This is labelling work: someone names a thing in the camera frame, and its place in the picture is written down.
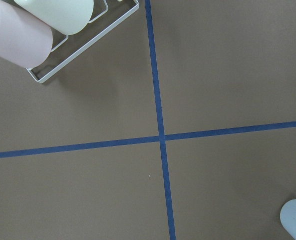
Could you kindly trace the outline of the light blue plastic cup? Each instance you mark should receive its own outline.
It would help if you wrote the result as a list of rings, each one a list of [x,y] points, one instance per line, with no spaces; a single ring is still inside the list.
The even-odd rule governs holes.
[[[296,240],[296,199],[286,202],[280,211],[284,229]]]

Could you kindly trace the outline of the pink plastic cup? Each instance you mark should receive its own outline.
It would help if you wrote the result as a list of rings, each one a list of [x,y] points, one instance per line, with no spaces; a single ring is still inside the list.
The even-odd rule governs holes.
[[[0,0],[0,57],[20,67],[41,65],[52,50],[51,28],[16,6]]]

